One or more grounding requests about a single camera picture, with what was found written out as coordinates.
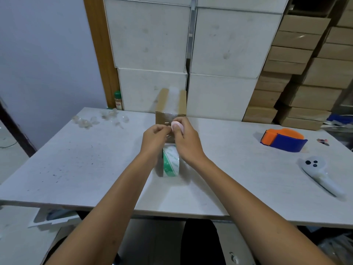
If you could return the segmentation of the person's right hand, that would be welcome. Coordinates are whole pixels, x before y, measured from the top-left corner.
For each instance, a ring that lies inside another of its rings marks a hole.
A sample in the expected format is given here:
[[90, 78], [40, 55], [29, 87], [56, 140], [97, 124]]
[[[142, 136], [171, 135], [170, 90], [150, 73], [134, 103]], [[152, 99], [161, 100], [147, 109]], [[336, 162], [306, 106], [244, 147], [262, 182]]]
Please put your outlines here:
[[175, 141], [180, 157], [192, 168], [205, 164], [209, 159], [205, 155], [198, 132], [193, 128], [187, 117], [177, 117], [174, 121], [184, 126], [184, 139]]

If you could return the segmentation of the person's left hand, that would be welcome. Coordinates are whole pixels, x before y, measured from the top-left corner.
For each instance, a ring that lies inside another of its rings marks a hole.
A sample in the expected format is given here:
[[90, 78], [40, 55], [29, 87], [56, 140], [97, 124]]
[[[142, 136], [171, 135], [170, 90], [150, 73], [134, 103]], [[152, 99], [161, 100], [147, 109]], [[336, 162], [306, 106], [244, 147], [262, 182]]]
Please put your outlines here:
[[171, 127], [166, 125], [155, 124], [148, 128], [143, 133], [139, 155], [146, 157], [153, 165], [156, 165], [165, 145], [165, 135], [162, 133], [168, 134], [169, 132], [171, 132]]

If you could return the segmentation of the clear green-printed tape roll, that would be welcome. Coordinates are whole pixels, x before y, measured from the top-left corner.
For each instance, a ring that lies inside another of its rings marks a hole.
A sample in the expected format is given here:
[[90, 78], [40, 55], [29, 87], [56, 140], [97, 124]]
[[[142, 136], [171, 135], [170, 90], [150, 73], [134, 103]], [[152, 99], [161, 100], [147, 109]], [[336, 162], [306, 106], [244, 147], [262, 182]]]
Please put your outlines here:
[[174, 143], [166, 143], [162, 150], [163, 177], [178, 177], [180, 170], [179, 153]]

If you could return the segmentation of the person's left forearm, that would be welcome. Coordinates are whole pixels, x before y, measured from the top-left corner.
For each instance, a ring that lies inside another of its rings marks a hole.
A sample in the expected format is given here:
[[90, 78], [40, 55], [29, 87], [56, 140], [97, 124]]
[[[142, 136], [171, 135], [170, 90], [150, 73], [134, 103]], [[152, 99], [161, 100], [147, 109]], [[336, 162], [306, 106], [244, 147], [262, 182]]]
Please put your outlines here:
[[158, 156], [139, 153], [46, 265], [112, 265]]

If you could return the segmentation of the person's right forearm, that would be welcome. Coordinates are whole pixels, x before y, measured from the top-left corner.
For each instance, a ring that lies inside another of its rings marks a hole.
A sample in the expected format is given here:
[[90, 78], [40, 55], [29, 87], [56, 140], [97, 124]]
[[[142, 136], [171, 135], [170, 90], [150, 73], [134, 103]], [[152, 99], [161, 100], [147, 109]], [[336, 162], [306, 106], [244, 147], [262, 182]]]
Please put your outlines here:
[[262, 265], [335, 265], [294, 225], [205, 155], [187, 163], [217, 196]]

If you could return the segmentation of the small open cardboard box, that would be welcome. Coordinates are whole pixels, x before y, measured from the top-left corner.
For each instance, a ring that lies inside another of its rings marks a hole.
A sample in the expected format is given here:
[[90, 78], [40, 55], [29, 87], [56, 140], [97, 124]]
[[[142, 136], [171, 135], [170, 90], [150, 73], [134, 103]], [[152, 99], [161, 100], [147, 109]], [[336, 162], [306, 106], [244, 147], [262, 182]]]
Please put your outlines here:
[[172, 121], [187, 114], [187, 91], [171, 87], [160, 90], [155, 109], [156, 124], [171, 126]]

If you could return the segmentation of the green-capped small bottle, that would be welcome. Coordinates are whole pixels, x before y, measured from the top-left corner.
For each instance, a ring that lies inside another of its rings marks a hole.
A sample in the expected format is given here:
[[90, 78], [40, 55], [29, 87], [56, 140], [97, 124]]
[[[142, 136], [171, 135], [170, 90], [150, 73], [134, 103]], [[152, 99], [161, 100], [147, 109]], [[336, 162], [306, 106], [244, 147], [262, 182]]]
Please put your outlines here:
[[122, 95], [121, 95], [121, 91], [115, 91], [114, 92], [114, 100], [115, 100], [115, 107], [117, 110], [124, 110], [123, 108], [123, 101], [122, 101]]

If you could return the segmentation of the pile of crumpled clear tape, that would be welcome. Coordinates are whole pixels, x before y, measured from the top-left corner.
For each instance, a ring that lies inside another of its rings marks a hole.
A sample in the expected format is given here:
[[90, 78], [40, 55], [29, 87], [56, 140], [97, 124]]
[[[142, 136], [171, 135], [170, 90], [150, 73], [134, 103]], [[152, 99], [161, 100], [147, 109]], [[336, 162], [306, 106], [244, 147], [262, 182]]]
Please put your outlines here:
[[129, 117], [120, 112], [118, 109], [105, 109], [100, 112], [100, 116], [92, 116], [90, 119], [84, 119], [75, 115], [72, 117], [71, 122], [82, 129], [90, 129], [102, 122], [110, 122], [113, 126], [124, 129], [124, 125], [130, 122]]

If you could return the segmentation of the orange and blue tape dispenser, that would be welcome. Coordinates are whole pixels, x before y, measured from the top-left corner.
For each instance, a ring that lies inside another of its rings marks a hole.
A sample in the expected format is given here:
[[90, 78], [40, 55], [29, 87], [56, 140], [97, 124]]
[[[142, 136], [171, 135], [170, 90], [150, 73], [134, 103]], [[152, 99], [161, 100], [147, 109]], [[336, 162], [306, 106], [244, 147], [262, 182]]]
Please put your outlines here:
[[298, 153], [307, 143], [304, 135], [292, 129], [267, 129], [260, 143], [282, 151]]

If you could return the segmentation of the person's black trousers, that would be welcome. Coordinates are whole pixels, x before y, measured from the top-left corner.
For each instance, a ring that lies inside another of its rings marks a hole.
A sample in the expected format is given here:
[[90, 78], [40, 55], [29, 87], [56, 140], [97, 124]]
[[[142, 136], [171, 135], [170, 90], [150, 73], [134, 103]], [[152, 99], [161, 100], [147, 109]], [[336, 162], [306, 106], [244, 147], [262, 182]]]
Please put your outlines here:
[[180, 247], [180, 265], [224, 265], [217, 229], [209, 219], [188, 219]]

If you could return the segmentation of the white tray under table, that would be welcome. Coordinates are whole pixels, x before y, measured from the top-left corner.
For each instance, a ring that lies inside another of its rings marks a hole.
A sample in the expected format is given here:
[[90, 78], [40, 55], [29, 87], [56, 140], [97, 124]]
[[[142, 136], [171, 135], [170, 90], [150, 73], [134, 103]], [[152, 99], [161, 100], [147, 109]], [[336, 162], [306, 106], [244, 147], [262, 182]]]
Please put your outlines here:
[[36, 227], [41, 231], [55, 230], [76, 225], [80, 222], [81, 218], [74, 210], [39, 208], [29, 222], [28, 228]]

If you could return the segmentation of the stack of brown cardboard boxes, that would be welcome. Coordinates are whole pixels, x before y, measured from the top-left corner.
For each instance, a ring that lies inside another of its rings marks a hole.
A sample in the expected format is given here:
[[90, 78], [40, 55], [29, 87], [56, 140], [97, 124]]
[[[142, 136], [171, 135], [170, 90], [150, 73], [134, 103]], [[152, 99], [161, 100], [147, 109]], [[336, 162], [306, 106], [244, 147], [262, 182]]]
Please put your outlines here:
[[353, 0], [289, 0], [243, 122], [319, 130], [353, 81]]

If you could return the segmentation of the dark door edge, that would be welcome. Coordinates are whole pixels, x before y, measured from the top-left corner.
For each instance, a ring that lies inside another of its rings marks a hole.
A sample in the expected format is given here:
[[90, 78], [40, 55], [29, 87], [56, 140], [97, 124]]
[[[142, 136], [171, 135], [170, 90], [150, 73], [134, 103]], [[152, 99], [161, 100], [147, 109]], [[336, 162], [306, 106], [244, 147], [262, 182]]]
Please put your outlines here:
[[19, 125], [12, 119], [11, 115], [6, 109], [6, 104], [2, 101], [1, 96], [0, 120], [11, 133], [11, 135], [16, 139], [28, 157], [32, 157], [37, 152], [36, 148], [33, 146], [27, 135], [25, 135], [25, 133], [20, 129]]

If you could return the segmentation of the blue plastic item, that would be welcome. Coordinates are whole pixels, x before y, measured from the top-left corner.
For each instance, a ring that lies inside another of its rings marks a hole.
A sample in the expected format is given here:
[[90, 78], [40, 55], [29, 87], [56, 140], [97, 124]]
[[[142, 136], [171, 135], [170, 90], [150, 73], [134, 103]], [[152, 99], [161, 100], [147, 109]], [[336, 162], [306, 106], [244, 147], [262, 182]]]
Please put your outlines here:
[[353, 114], [340, 115], [331, 113], [324, 124], [329, 127], [353, 129]]

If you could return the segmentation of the brown wooden door frame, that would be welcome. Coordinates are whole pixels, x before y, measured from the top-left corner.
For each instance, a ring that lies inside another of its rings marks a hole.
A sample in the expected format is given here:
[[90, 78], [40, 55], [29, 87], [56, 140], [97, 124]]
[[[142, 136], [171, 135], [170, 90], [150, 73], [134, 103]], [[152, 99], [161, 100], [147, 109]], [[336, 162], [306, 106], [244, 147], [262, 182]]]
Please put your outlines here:
[[115, 108], [114, 93], [120, 90], [114, 65], [104, 0], [83, 0], [95, 48], [108, 108]]

